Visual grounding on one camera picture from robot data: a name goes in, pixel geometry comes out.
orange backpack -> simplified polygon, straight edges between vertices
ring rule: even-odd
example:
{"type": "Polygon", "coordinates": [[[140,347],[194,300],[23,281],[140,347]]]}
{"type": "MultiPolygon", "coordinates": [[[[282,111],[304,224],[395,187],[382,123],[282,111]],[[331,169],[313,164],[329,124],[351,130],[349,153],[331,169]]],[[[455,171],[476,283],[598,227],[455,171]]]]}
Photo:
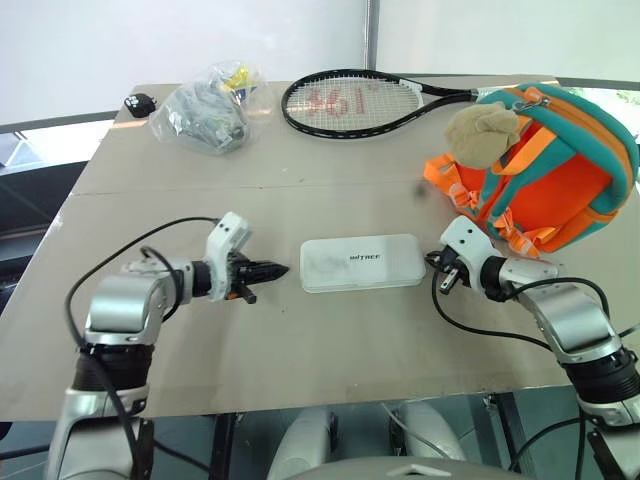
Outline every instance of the orange backpack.
{"type": "Polygon", "coordinates": [[[460,213],[522,255],[553,252],[607,225],[638,173],[638,146],[629,131],[559,87],[524,84],[479,103],[497,101],[518,114],[520,141],[485,170],[445,153],[427,161],[425,178],[460,213]]]}

zipper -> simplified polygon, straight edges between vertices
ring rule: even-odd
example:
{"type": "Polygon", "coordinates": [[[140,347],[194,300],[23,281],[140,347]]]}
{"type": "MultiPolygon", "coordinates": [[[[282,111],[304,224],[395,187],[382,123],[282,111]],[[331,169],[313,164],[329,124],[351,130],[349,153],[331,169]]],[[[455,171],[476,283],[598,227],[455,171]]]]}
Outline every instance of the zipper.
{"type": "Polygon", "coordinates": [[[516,101],[513,104],[513,110],[516,113],[520,113],[532,107],[544,107],[561,115],[574,125],[582,127],[592,133],[602,144],[609,147],[616,157],[618,157],[622,163],[628,182],[631,181],[633,178],[631,174],[631,162],[626,148],[622,142],[620,142],[620,140],[618,140],[615,135],[607,130],[598,120],[584,113],[574,105],[571,105],[569,102],[548,94],[543,94],[535,87],[529,87],[524,92],[515,88],[507,88],[505,90],[522,99],[522,101],[516,101]]]}

plush toy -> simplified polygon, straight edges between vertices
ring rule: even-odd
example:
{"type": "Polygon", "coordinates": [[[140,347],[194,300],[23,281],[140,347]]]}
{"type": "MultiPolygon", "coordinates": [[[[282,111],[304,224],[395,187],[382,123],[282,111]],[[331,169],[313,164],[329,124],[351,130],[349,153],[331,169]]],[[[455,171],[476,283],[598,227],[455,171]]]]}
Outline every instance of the plush toy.
{"type": "Polygon", "coordinates": [[[445,136],[459,164],[484,170],[520,141],[518,117],[502,102],[472,105],[453,117],[445,136]]]}

black cable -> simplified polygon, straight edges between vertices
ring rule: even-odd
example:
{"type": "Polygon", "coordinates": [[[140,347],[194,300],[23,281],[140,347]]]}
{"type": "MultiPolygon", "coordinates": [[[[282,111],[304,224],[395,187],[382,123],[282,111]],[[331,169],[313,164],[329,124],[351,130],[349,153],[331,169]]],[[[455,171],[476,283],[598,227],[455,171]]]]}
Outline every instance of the black cable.
{"type": "Polygon", "coordinates": [[[171,455],[172,457],[175,457],[177,459],[180,459],[183,462],[187,462],[187,463],[193,465],[194,467],[197,467],[200,470],[206,472],[207,475],[209,474],[209,467],[207,467],[204,463],[201,463],[201,462],[199,462],[199,461],[197,461],[197,460],[185,455],[184,453],[176,452],[175,450],[167,447],[166,445],[163,445],[162,443],[160,443],[156,439],[153,440],[153,446],[156,447],[161,452],[164,452],[167,455],[171,455]]]}
{"type": "Polygon", "coordinates": [[[587,436],[587,416],[582,408],[580,408],[580,432],[578,435],[578,456],[576,458],[576,477],[575,480],[582,478],[582,465],[584,464],[584,447],[587,436]]]}
{"type": "Polygon", "coordinates": [[[433,272],[433,278],[431,280],[431,298],[433,299],[433,305],[436,307],[436,310],[438,311],[440,316],[446,322],[450,323],[456,328],[464,330],[465,332],[476,333],[478,335],[488,335],[491,337],[513,338],[515,340],[522,340],[525,342],[533,343],[534,345],[542,347],[545,350],[551,350],[549,345],[547,345],[541,340],[538,340],[537,338],[528,337],[526,335],[520,335],[518,333],[500,332],[500,331],[494,331],[494,330],[482,330],[479,328],[468,327],[467,325],[463,325],[461,323],[456,322],[449,315],[447,315],[444,312],[444,310],[442,310],[442,307],[440,306],[440,302],[438,301],[438,271],[437,270],[433,272]]]}
{"type": "Polygon", "coordinates": [[[633,332],[637,332],[638,330],[640,330],[640,323],[636,323],[633,327],[629,327],[626,330],[623,330],[618,334],[618,336],[620,338],[624,338],[627,335],[631,335],[633,332]]]}
{"type": "Polygon", "coordinates": [[[36,453],[42,453],[49,450],[49,445],[40,445],[38,447],[22,448],[20,450],[12,450],[10,452],[0,452],[0,461],[10,460],[12,458],[25,457],[36,453]]]}
{"type": "Polygon", "coordinates": [[[131,459],[132,459],[133,466],[134,466],[134,472],[139,470],[139,464],[138,464],[138,455],[137,455],[137,448],[136,448],[136,439],[135,439],[135,434],[133,432],[133,427],[131,425],[131,418],[129,417],[126,409],[124,408],[124,405],[122,404],[122,400],[120,400],[120,397],[118,396],[118,392],[115,389],[115,387],[113,386],[113,383],[111,382],[111,380],[109,379],[109,375],[105,371],[104,367],[102,366],[102,364],[97,359],[95,359],[95,358],[90,356],[89,349],[87,348],[87,343],[86,343],[84,337],[81,335],[80,331],[78,330],[78,327],[75,324],[75,320],[73,319],[73,312],[71,310],[71,302],[73,300],[73,296],[75,295],[75,293],[82,286],[82,284],[89,277],[91,277],[91,275],[96,273],[98,270],[100,270],[102,267],[107,265],[109,262],[111,262],[116,257],[122,255],[125,251],[127,251],[129,248],[134,246],[136,243],[144,240],[147,237],[150,237],[151,235],[153,235],[153,234],[155,234],[155,233],[157,233],[157,232],[159,232],[161,230],[164,230],[164,229],[166,229],[168,227],[171,227],[173,225],[177,225],[179,223],[184,223],[184,222],[192,222],[192,221],[207,221],[207,222],[211,222],[213,224],[217,224],[219,222],[219,219],[211,218],[211,217],[184,217],[184,218],[179,218],[179,219],[173,220],[171,222],[165,223],[165,224],[160,225],[160,226],[158,226],[158,227],[156,227],[156,228],[154,228],[152,230],[149,230],[146,233],[143,233],[142,235],[134,238],[129,243],[127,243],[126,245],[124,245],[123,247],[118,249],[115,253],[109,255],[107,258],[102,260],[95,267],[93,267],[91,270],[89,270],[87,273],[85,273],[82,277],[80,277],[73,284],[73,286],[71,287],[71,289],[67,293],[67,296],[65,297],[65,300],[64,300],[65,320],[66,320],[69,332],[71,333],[71,337],[73,338],[73,340],[76,343],[78,349],[80,350],[80,353],[82,355],[85,355],[89,359],[89,365],[90,365],[91,369],[94,371],[94,373],[96,374],[96,376],[100,380],[100,383],[102,384],[105,392],[107,392],[107,395],[109,396],[109,399],[111,400],[111,403],[113,404],[113,407],[116,410],[116,413],[117,413],[117,416],[118,416],[118,420],[119,420],[120,424],[122,425],[122,428],[124,429],[125,436],[127,437],[127,443],[129,444],[129,450],[131,452],[131,459]]]}
{"type": "Polygon", "coordinates": [[[69,290],[69,293],[67,293],[67,296],[64,300],[64,307],[65,307],[67,327],[69,328],[69,332],[71,333],[71,336],[73,337],[73,340],[75,341],[78,348],[84,347],[85,341],[73,320],[73,312],[71,311],[71,301],[73,300],[73,296],[78,291],[78,289],[82,286],[82,284],[85,281],[87,281],[87,279],[91,277],[91,275],[96,273],[98,270],[100,270],[102,267],[104,267],[106,264],[111,262],[116,257],[119,257],[120,255],[122,255],[124,252],[126,252],[131,247],[133,247],[136,243],[144,240],[145,238],[150,237],[155,233],[158,233],[161,230],[172,227],[173,225],[177,225],[179,223],[184,223],[184,222],[194,222],[194,221],[205,221],[205,222],[211,222],[213,224],[217,224],[220,221],[220,219],[211,218],[211,217],[184,217],[184,218],[178,218],[171,222],[160,225],[159,227],[149,230],[147,233],[143,233],[142,235],[131,240],[129,243],[127,243],[126,245],[118,249],[115,253],[109,255],[107,258],[105,258],[100,263],[98,263],[95,267],[93,267],[91,270],[85,273],[82,277],[80,277],[78,281],[76,281],[76,283],[73,284],[73,286],[69,290]]]}
{"type": "Polygon", "coordinates": [[[602,304],[602,310],[605,315],[609,317],[609,301],[607,300],[607,296],[600,286],[592,282],[591,280],[587,280],[586,278],[580,277],[558,277],[558,278],[548,278],[546,280],[538,280],[536,282],[527,283],[526,285],[522,285],[521,287],[516,288],[513,292],[509,293],[504,300],[511,300],[512,298],[517,297],[525,290],[529,290],[530,288],[541,287],[543,285],[555,285],[557,283],[581,283],[583,285],[587,285],[591,287],[600,297],[600,303],[602,304]]]}
{"type": "Polygon", "coordinates": [[[182,295],[183,294],[183,292],[182,292],[182,282],[180,281],[180,277],[178,276],[178,272],[176,272],[174,270],[174,268],[169,263],[169,260],[167,260],[164,257],[164,255],[162,255],[155,248],[151,248],[151,247],[145,245],[144,247],[140,248],[140,253],[142,253],[142,255],[144,255],[147,258],[155,257],[156,259],[158,259],[158,261],[160,261],[160,263],[162,263],[162,265],[164,265],[164,267],[169,271],[169,274],[171,275],[171,279],[173,280],[173,288],[176,291],[176,299],[173,302],[173,305],[171,306],[171,310],[169,310],[162,317],[162,321],[166,322],[167,320],[169,320],[171,318],[171,316],[174,313],[176,313],[176,310],[178,310],[178,307],[182,303],[182,297],[183,297],[183,295],[182,295]]]}
{"type": "Polygon", "coordinates": [[[139,471],[140,464],[138,463],[138,449],[136,447],[136,435],[133,433],[133,426],[131,425],[131,417],[127,413],[127,410],[124,408],[124,404],[120,397],[118,396],[118,391],[113,386],[111,379],[109,378],[109,374],[102,366],[102,363],[95,358],[89,355],[88,352],[81,352],[81,355],[84,355],[87,360],[89,360],[89,365],[91,365],[91,369],[93,373],[98,377],[102,387],[105,392],[107,392],[107,396],[111,400],[113,404],[113,408],[116,410],[116,415],[118,416],[118,421],[120,425],[122,425],[122,429],[124,430],[124,434],[127,437],[127,443],[129,444],[129,451],[131,452],[131,462],[133,464],[134,475],[133,478],[136,478],[135,472],[139,471]]]}
{"type": "Polygon", "coordinates": [[[527,452],[527,450],[529,450],[529,448],[531,448],[531,446],[534,443],[536,443],[538,440],[544,437],[547,433],[551,433],[554,430],[557,430],[558,428],[566,427],[568,425],[573,425],[579,422],[580,422],[579,418],[572,418],[570,420],[563,420],[562,422],[554,423],[553,425],[549,425],[548,427],[545,427],[542,430],[540,430],[533,437],[527,440],[525,444],[520,448],[520,450],[518,450],[518,453],[516,453],[515,456],[511,459],[511,464],[509,465],[508,470],[510,472],[513,472],[513,470],[516,468],[516,465],[518,465],[518,462],[520,461],[522,456],[527,452]]]}

floor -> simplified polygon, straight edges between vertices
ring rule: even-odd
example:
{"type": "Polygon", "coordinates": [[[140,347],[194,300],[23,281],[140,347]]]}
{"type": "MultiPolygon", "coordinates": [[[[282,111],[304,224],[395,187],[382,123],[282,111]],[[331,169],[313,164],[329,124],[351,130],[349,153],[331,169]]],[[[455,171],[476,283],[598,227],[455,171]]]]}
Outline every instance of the floor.
{"type": "MultiPolygon", "coordinates": [[[[515,392],[517,409],[526,438],[559,420],[575,417],[573,390],[557,387],[515,392]]],[[[460,439],[470,462],[505,466],[508,453],[495,407],[487,407],[480,395],[449,396],[430,400],[460,439]]],[[[339,418],[339,444],[334,460],[388,455],[388,419],[379,404],[332,407],[339,418]]],[[[287,426],[298,410],[252,412],[241,417],[236,428],[231,463],[231,480],[265,478],[271,459],[287,426]]],[[[209,462],[215,420],[210,417],[169,417],[156,420],[156,438],[203,463],[209,462]]],[[[7,451],[47,443],[53,423],[14,424],[0,442],[7,451]]],[[[577,449],[577,426],[551,433],[532,447],[535,478],[573,478],[577,449]]],[[[38,454],[0,465],[0,480],[41,479],[46,455],[38,454]]],[[[153,480],[181,478],[202,480],[206,475],[190,465],[156,451],[153,480]]],[[[601,479],[587,444],[583,480],[601,479]]]]}

